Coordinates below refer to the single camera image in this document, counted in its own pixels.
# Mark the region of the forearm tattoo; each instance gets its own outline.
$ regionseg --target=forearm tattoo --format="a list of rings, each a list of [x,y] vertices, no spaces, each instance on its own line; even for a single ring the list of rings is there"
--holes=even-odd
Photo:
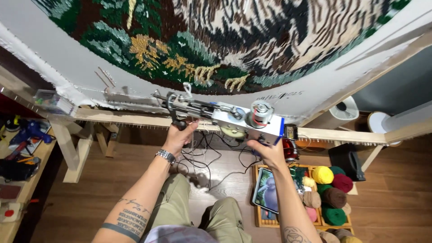
[[[312,243],[297,227],[286,227],[283,237],[284,243]]]
[[[139,242],[147,225],[147,219],[144,218],[141,214],[144,212],[150,214],[150,212],[147,209],[143,208],[141,204],[135,202],[135,199],[128,200],[122,198],[119,200],[119,202],[121,201],[127,201],[126,204],[133,204],[134,206],[132,208],[139,213],[136,213],[133,210],[123,209],[123,211],[118,214],[116,224],[104,223],[102,225],[102,228],[114,230],[118,233],[132,238],[136,242]]]

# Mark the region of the wooden table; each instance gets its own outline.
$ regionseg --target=wooden table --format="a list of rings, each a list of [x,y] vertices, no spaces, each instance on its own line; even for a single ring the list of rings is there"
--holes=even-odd
[[[12,151],[9,150],[9,141],[15,136],[17,132],[4,132],[4,135],[6,136],[5,139],[3,139],[0,142],[0,157],[4,158],[8,156]],[[48,134],[53,135],[54,133],[52,129],[48,131]],[[39,182],[39,179],[41,177],[42,171],[45,168],[45,165],[47,164],[48,158],[51,154],[51,151],[54,148],[54,145],[56,144],[57,140],[53,140],[50,144],[45,144],[41,142],[39,146],[36,148],[35,152],[33,153],[34,156],[39,157],[41,159],[41,164],[39,167],[39,171],[34,175],[30,180],[23,182],[23,187],[21,189],[20,194],[18,195],[18,198],[16,202],[20,203],[28,203],[33,195],[33,192],[36,188],[37,183]],[[15,234],[19,228],[19,225],[21,224],[23,214],[21,214],[21,218],[15,222],[10,223],[3,223],[0,224],[0,242],[1,243],[11,243],[13,242],[13,239],[15,238]]]

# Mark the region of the t-shirt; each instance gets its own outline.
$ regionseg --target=t-shirt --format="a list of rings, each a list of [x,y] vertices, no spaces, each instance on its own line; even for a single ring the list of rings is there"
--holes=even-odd
[[[144,238],[141,243],[218,243],[202,229],[181,225],[158,226]]]

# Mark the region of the red wire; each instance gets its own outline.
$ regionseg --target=red wire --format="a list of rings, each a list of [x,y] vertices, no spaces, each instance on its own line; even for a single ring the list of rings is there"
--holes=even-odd
[[[257,122],[257,120],[255,120],[255,112],[257,112],[256,108],[254,109],[254,112],[252,113],[252,120],[260,126],[264,126],[264,127],[267,126],[267,124],[262,124],[262,123]]]

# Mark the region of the wristwatch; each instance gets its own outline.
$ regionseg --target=wristwatch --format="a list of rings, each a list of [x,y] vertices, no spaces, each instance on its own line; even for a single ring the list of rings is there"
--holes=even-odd
[[[155,157],[156,155],[166,159],[171,166],[176,162],[174,155],[166,150],[161,149],[155,154]]]

